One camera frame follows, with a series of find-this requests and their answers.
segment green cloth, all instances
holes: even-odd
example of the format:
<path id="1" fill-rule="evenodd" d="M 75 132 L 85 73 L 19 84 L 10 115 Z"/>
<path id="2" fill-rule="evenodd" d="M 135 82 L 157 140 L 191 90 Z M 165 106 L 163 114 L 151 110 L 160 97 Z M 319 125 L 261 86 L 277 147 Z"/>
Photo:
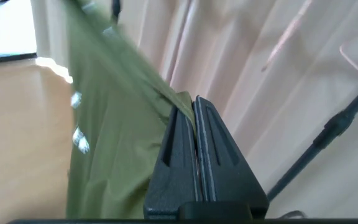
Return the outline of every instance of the green cloth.
<path id="1" fill-rule="evenodd" d="M 89 144 L 83 152 L 73 145 L 67 218 L 143 218 L 171 108 L 195 127 L 191 98 L 176 94 L 97 10 L 63 2 L 69 72 L 81 93 L 75 124 Z"/>

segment white curtain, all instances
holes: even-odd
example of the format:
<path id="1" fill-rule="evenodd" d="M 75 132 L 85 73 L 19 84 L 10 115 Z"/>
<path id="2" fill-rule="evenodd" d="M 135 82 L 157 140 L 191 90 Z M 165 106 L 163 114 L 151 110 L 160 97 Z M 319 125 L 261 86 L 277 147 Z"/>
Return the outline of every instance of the white curtain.
<path id="1" fill-rule="evenodd" d="M 109 16 L 111 0 L 96 2 Z M 264 72 L 304 0 L 121 2 L 123 31 L 172 88 L 214 103 L 266 192 L 358 94 L 358 72 L 339 53 L 358 32 L 358 1 L 313 0 Z M 32 3 L 39 52 L 66 65 L 59 0 Z M 358 63 L 358 38 L 345 51 Z M 272 202 L 268 217 L 291 210 L 358 217 L 358 115 Z"/>

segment curtain fold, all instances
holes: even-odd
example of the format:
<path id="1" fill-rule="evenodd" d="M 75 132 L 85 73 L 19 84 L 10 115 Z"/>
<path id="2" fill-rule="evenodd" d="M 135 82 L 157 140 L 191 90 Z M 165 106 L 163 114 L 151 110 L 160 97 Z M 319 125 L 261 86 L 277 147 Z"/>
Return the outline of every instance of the curtain fold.
<path id="1" fill-rule="evenodd" d="M 358 31 L 358 1 L 122 0 L 119 24 L 176 91 L 212 101 L 265 191 L 358 94 L 339 53 Z M 347 53 L 358 63 L 358 40 Z M 268 215 L 358 217 L 358 116 L 272 203 Z"/>

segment wooden surface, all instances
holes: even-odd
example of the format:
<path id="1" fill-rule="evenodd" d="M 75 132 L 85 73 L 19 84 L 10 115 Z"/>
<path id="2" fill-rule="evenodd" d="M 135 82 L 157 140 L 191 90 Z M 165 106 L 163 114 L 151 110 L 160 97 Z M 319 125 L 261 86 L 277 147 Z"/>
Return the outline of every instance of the wooden surface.
<path id="1" fill-rule="evenodd" d="M 0 65 L 0 223 L 63 218 L 71 90 L 35 65 Z"/>

